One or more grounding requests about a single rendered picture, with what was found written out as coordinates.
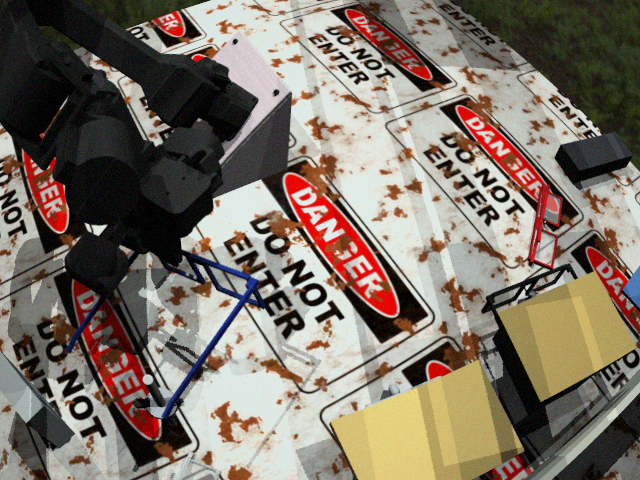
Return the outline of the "grey flat panel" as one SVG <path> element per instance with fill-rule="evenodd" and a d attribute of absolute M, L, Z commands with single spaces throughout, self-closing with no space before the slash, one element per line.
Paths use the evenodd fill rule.
<path fill-rule="evenodd" d="M 640 369 L 574 436 L 523 480 L 552 480 L 640 393 Z"/>

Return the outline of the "red glasses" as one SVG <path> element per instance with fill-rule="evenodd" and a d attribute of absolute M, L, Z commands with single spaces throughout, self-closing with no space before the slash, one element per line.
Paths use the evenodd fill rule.
<path fill-rule="evenodd" d="M 549 192 L 550 185 L 547 184 L 546 188 L 543 184 L 541 187 L 528 261 L 530 266 L 534 263 L 553 269 L 558 236 L 542 229 L 542 222 L 559 228 L 563 198 Z"/>

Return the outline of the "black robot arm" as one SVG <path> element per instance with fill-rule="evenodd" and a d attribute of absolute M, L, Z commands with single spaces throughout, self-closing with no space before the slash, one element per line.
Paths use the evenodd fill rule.
<path fill-rule="evenodd" d="M 42 171 L 56 158 L 52 177 L 65 185 L 79 221 L 105 226 L 141 212 L 174 237 L 189 235 L 224 184 L 214 150 L 201 145 L 174 161 L 158 144 L 140 180 L 140 132 L 117 85 L 64 41 L 44 38 L 39 26 L 137 82 L 149 110 L 171 128 L 191 128 L 200 118 L 233 139 L 259 99 L 231 82 L 226 66 L 161 54 L 82 0 L 0 0 L 2 127 Z"/>

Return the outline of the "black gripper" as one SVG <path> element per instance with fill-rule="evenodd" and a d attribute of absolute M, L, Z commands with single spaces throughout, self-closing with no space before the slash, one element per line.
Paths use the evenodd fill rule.
<path fill-rule="evenodd" d="M 219 161 L 225 154 L 220 138 L 204 130 L 177 127 L 161 144 L 174 161 L 183 155 L 187 159 L 201 145 L 213 149 Z M 134 148 L 141 180 L 149 171 L 157 148 L 153 141 L 144 140 L 141 134 Z M 111 295 L 129 268 L 130 260 L 119 246 L 139 254 L 150 251 L 178 268 L 178 259 L 167 244 L 182 250 L 181 238 L 170 235 L 149 218 L 143 222 L 145 218 L 147 214 L 130 212 L 122 220 L 107 225 L 101 235 L 86 230 L 64 257 L 65 269 L 72 279 L 102 297 Z"/>

